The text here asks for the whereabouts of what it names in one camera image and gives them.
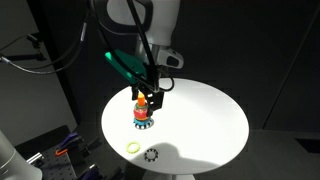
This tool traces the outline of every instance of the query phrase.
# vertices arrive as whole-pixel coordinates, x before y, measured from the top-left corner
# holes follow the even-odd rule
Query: blue object
[[[70,133],[60,144],[60,147],[66,146],[72,139],[78,137],[79,134],[77,132]]]
[[[147,120],[145,121],[139,121],[136,118],[134,118],[134,123],[139,125],[139,126],[145,126],[147,125],[149,122],[151,121],[151,118],[149,117]]]
[[[100,173],[98,168],[92,168],[88,170],[85,175],[81,178],[81,180],[98,180],[100,178]]]

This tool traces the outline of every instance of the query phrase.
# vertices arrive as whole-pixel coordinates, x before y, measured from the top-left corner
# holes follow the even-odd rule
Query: black ring
[[[154,153],[154,158],[149,159],[148,158],[148,153],[153,152]],[[144,159],[148,162],[154,162],[156,159],[158,159],[159,157],[159,152],[155,149],[148,149],[145,153],[144,153]]]

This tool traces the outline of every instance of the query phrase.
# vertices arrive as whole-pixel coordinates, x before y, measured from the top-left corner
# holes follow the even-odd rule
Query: orange object
[[[146,105],[146,99],[142,93],[139,93],[138,95],[138,106],[145,106]]]
[[[149,119],[149,117],[145,117],[145,118],[138,118],[138,117],[135,117],[138,121],[146,121]]]
[[[59,151],[59,150],[56,150],[56,156],[61,156],[63,155],[64,153],[68,152],[68,149],[64,149],[62,151]]]

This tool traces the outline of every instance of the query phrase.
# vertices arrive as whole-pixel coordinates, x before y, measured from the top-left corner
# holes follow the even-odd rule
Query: round white table
[[[160,86],[168,88],[169,79]],[[240,106],[225,93],[209,85],[175,79],[166,92],[161,109],[154,112],[154,125],[137,129],[133,123],[131,88],[118,92],[102,115],[102,130],[110,146],[129,162],[149,170],[144,179],[194,179],[192,174],[216,169],[234,159],[245,146],[249,126]],[[136,142],[138,152],[128,153]],[[158,158],[145,160],[148,149]]]

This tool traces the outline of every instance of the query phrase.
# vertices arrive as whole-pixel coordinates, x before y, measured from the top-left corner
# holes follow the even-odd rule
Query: yellow ring
[[[137,145],[137,148],[133,149],[133,150],[130,150],[129,147],[131,145]],[[138,151],[140,150],[140,144],[138,142],[130,142],[128,145],[127,145],[127,152],[130,153],[130,154],[135,154],[137,153]]]

